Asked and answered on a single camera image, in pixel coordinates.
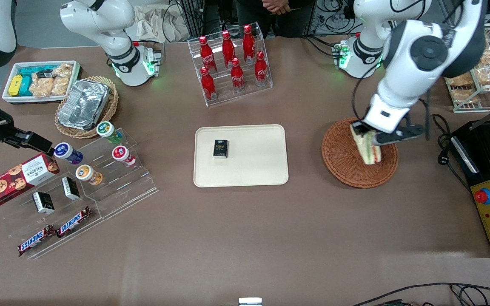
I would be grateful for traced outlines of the bare person hand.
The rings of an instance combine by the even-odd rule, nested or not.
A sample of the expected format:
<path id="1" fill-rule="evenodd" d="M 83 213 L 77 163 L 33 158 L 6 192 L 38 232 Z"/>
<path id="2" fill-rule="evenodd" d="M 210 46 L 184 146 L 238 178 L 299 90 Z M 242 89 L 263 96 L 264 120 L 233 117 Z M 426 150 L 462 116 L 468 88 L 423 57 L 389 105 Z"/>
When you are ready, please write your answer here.
<path id="1" fill-rule="evenodd" d="M 262 5 L 269 12 L 272 12 L 276 15 L 283 15 L 286 12 L 291 11 L 288 0 L 263 0 Z"/>

